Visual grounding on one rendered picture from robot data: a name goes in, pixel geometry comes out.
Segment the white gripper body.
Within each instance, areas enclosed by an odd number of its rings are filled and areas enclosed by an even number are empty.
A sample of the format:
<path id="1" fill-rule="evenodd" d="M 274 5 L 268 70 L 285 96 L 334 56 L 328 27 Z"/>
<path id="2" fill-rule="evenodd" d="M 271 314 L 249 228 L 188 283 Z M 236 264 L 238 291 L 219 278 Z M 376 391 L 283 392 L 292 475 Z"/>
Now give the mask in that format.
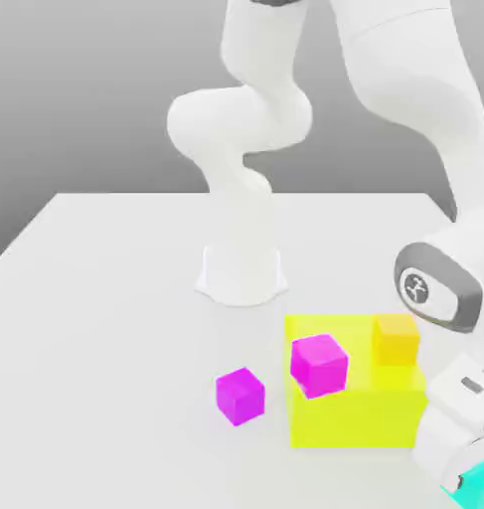
<path id="1" fill-rule="evenodd" d="M 419 422 L 411 456 L 435 482 L 453 493 L 460 489 L 468 471 L 484 462 L 484 425 L 474 430 L 428 406 Z"/>

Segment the small cyan cube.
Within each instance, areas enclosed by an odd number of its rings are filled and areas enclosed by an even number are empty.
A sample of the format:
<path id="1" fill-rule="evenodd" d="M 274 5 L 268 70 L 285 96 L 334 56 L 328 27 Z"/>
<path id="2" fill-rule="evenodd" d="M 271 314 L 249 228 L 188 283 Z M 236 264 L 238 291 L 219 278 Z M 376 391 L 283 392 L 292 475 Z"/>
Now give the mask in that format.
<path id="1" fill-rule="evenodd" d="M 463 509 L 484 509 L 484 461 L 461 475 L 455 491 L 443 490 Z"/>

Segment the small orange cube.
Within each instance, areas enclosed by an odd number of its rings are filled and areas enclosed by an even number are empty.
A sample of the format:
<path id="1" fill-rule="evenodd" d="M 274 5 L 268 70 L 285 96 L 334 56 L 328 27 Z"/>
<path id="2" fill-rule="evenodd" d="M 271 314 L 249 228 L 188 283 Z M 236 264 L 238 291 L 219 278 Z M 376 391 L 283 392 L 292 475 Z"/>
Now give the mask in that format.
<path id="1" fill-rule="evenodd" d="M 414 366 L 420 335 L 409 314 L 377 314 L 373 319 L 372 351 L 382 366 Z"/>

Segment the small magenta cube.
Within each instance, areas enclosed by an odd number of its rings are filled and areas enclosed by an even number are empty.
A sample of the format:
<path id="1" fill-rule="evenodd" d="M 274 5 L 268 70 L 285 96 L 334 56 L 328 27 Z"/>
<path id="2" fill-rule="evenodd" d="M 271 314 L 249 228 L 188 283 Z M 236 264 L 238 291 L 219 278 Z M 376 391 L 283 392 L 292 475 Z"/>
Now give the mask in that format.
<path id="1" fill-rule="evenodd" d="M 290 375 L 307 399 L 345 390 L 349 357 L 336 340 L 320 334 L 291 343 Z"/>
<path id="2" fill-rule="evenodd" d="M 243 367 L 217 378 L 216 402 L 230 423 L 239 426 L 264 414 L 265 386 Z"/>

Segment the large yellow box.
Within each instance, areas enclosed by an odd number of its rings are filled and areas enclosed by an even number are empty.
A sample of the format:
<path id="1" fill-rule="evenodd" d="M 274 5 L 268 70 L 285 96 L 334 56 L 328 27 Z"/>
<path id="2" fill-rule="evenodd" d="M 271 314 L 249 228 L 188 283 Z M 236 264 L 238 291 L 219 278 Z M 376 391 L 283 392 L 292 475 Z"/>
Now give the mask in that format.
<path id="1" fill-rule="evenodd" d="M 290 446 L 414 446 L 427 405 L 425 376 L 417 360 L 414 366 L 382 366 L 375 362 L 375 315 L 284 317 L 283 383 Z M 346 388 L 307 399 L 290 375 L 291 343 L 320 334 L 331 335 L 349 357 Z"/>

